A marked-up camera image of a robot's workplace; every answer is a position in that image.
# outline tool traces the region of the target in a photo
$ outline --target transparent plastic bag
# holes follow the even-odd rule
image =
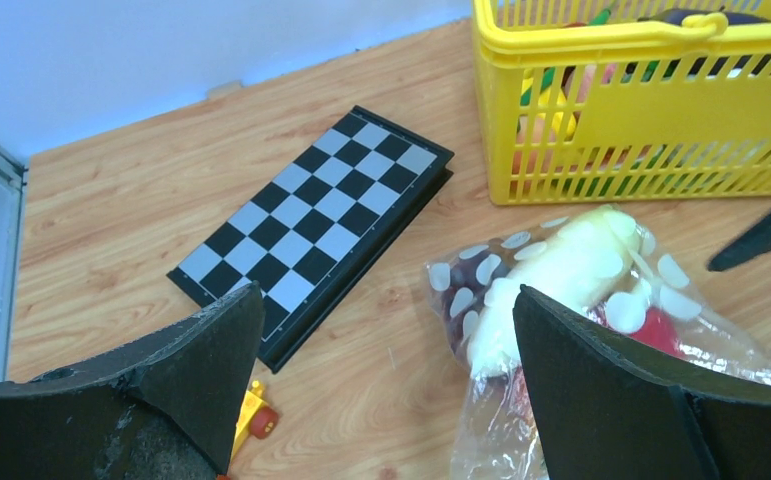
[[[511,319],[521,284],[667,354],[771,385],[771,352],[708,308],[653,234],[615,206],[489,238],[426,271],[429,303],[470,374],[453,480],[549,478]]]

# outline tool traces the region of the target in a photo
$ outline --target checkered pattern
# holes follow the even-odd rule
[[[443,169],[439,151],[389,126],[347,114],[185,258],[174,280],[193,281],[183,289],[203,305],[257,281],[262,340],[271,342],[319,286],[343,275],[342,264],[367,260],[353,249],[379,235],[419,176],[436,160]]]

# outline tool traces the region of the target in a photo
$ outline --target wood grain surface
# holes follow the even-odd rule
[[[452,149],[451,181],[278,374],[282,415],[237,478],[446,478],[467,374],[425,299],[424,262],[594,205],[486,197],[470,28],[459,22],[32,159],[10,377],[26,381],[197,310],[165,277],[353,105]],[[771,255],[708,258],[771,199],[625,203],[710,306],[771,347]]]

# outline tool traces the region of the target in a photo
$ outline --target black square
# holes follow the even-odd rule
[[[305,278],[312,285],[317,285],[318,282],[323,280],[323,277],[329,273],[329,270],[335,266],[335,260],[329,255],[326,255],[320,251],[317,247],[312,247],[303,258],[294,265],[294,271],[299,273],[301,277]]]
[[[371,185],[373,185],[373,180],[370,177],[358,170],[353,170],[338,183],[337,187],[338,190],[358,200]]]
[[[260,192],[252,198],[252,202],[266,212],[272,212],[278,207],[290,193],[275,183],[268,183]]]
[[[417,178],[417,175],[412,173],[411,170],[395,163],[385,172],[385,175],[382,175],[379,183],[397,193],[403,193],[415,178]]]
[[[320,168],[326,160],[329,160],[329,154],[312,145],[300,154],[300,156],[294,160],[294,163],[303,169],[314,173],[314,171]]]
[[[250,234],[250,238],[255,240],[255,243],[270,250],[276,245],[276,242],[281,240],[282,237],[288,233],[289,230],[290,229],[279,222],[279,220],[276,220],[273,217],[267,217],[259,224],[259,226],[255,227],[253,233]]]
[[[282,308],[282,306],[276,303],[276,300],[273,300],[270,296],[265,296],[262,299],[262,303],[264,305],[263,335],[266,338],[276,330],[276,327],[278,327],[279,324],[282,323],[282,320],[285,320],[291,312]]]
[[[337,153],[335,158],[343,161],[344,163],[355,167],[359,162],[370,153],[370,149],[364,145],[358,143],[355,140],[350,140],[346,143]]]
[[[367,122],[358,118],[352,113],[348,113],[347,115],[344,116],[344,118],[338,120],[338,123],[336,123],[335,126],[332,127],[332,129],[337,130],[348,137],[352,137],[353,135],[357,134],[362,128],[364,128],[365,125],[367,125]]]
[[[316,243],[334,223],[317,210],[312,210],[297,223],[294,231],[309,242]]]
[[[364,205],[356,203],[347,210],[347,213],[338,220],[338,223],[342,227],[356,234],[357,237],[361,237],[378,218],[379,215],[375,214]]]
[[[258,282],[263,291],[269,292],[290,269],[291,267],[268,253],[247,272],[247,278]]]
[[[208,248],[217,252],[221,257],[225,257],[226,254],[231,252],[232,249],[235,248],[235,245],[239,244],[243,239],[244,234],[227,222],[215,230],[215,232],[208,237],[208,240],[205,241],[205,244]]]
[[[309,205],[317,205],[323,197],[332,190],[332,187],[328,183],[317,177],[309,177],[308,180],[300,185],[294,195],[298,196],[300,200],[306,202]]]
[[[382,143],[376,146],[376,151],[397,161],[411,145],[402,138],[394,135],[388,135],[388,138],[382,140]]]
[[[238,280],[240,280],[241,277],[243,277],[243,275],[241,275],[240,272],[226,263],[225,260],[221,260],[220,263],[215,265],[202,281],[200,281],[200,284],[202,284],[206,290],[211,292],[215,298],[220,298],[223,295],[226,295],[226,293],[238,283]]]

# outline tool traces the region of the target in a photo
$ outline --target metal frame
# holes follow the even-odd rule
[[[20,247],[23,232],[23,217],[26,204],[26,180],[28,168],[11,157],[0,148],[0,183],[15,195],[16,211],[14,212],[11,228],[8,231],[11,248],[9,255],[12,258],[6,262],[2,292],[4,303],[0,315],[0,358],[2,359],[0,381],[8,377],[8,355],[11,344],[11,331],[14,319],[15,297],[17,292],[17,278],[20,268]]]

